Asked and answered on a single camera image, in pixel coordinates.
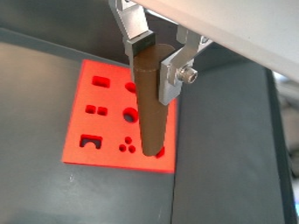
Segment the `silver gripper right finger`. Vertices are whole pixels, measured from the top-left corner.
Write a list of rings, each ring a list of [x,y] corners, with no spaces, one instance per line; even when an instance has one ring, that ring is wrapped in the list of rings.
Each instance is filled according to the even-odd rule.
[[[195,57],[212,44],[212,40],[182,25],[178,26],[176,40],[183,47],[160,64],[159,102],[168,105],[182,92],[183,83],[192,84],[198,71],[192,68]]]

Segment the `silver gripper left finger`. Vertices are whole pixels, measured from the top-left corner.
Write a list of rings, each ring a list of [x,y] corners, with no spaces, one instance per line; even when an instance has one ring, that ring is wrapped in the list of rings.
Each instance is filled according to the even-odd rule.
[[[150,46],[155,45],[155,33],[150,30],[146,10],[131,0],[108,0],[118,27],[123,34],[126,55],[130,61],[130,70],[134,70],[135,56]]]

